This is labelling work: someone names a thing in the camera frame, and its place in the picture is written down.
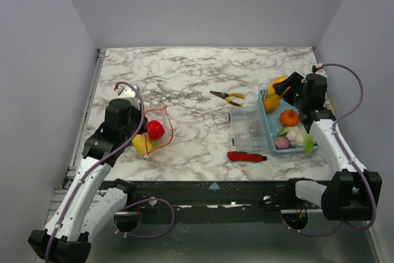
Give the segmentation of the red apple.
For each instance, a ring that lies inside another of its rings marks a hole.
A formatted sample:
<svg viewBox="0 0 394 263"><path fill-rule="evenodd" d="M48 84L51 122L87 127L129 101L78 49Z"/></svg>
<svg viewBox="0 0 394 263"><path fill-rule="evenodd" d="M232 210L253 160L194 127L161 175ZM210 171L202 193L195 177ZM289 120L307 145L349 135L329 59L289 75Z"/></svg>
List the red apple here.
<svg viewBox="0 0 394 263"><path fill-rule="evenodd" d="M146 129L151 140L159 140L165 133L163 125L157 120L147 122Z"/></svg>

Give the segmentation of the clear zip bag orange zipper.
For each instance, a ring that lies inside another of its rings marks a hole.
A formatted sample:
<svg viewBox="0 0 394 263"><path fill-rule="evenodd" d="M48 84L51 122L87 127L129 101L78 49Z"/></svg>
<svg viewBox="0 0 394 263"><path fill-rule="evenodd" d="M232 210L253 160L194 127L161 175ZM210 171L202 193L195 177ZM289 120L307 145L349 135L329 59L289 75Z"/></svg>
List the clear zip bag orange zipper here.
<svg viewBox="0 0 394 263"><path fill-rule="evenodd" d="M144 159L153 152L168 146L173 139L174 130L170 121L167 105L145 112L145 130L132 140L132 146Z"/></svg>

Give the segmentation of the yellow lemon squash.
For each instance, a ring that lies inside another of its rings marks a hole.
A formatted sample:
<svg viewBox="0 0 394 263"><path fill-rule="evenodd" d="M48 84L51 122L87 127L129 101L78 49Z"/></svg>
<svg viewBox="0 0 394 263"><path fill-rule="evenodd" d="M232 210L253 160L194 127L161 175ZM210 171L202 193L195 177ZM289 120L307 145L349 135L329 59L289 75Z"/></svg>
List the yellow lemon squash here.
<svg viewBox="0 0 394 263"><path fill-rule="evenodd" d="M150 151L153 149L152 143L149 138L146 138L144 134L137 134L132 139L132 145L136 151L142 156L147 157Z"/></svg>

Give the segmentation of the purple onion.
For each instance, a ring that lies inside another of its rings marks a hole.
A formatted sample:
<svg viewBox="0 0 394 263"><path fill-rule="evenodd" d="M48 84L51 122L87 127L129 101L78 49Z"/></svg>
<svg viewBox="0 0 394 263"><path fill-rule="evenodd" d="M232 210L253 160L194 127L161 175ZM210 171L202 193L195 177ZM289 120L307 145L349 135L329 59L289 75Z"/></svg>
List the purple onion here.
<svg viewBox="0 0 394 263"><path fill-rule="evenodd" d="M287 137L275 137L273 143L277 150L285 150L291 148L291 142Z"/></svg>

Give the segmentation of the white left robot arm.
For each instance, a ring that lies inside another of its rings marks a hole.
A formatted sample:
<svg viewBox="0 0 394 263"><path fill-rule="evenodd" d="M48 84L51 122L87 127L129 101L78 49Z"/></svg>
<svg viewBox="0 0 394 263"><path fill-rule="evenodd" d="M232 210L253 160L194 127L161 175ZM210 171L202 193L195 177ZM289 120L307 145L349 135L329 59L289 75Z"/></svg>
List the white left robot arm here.
<svg viewBox="0 0 394 263"><path fill-rule="evenodd" d="M28 243L45 262L85 262L93 239L120 209L136 205L136 186L115 180L93 204L116 160L142 134L147 119L142 99L113 99L105 120L85 143L79 168L58 210L42 230L33 230Z"/></svg>

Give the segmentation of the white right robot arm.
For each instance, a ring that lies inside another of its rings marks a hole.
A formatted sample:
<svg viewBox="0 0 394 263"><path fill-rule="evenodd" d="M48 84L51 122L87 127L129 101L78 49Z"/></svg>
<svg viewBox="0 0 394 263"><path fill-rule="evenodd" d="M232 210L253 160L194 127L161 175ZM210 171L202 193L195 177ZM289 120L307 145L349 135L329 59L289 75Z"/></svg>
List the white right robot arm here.
<svg viewBox="0 0 394 263"><path fill-rule="evenodd" d="M382 178L368 171L346 143L333 112L324 106L328 82L316 73L303 77L294 72L275 83L275 94L296 107L299 120L328 158L332 179L327 185L298 179L283 193L284 204L292 209L305 201L322 209L329 221L368 221L376 219Z"/></svg>

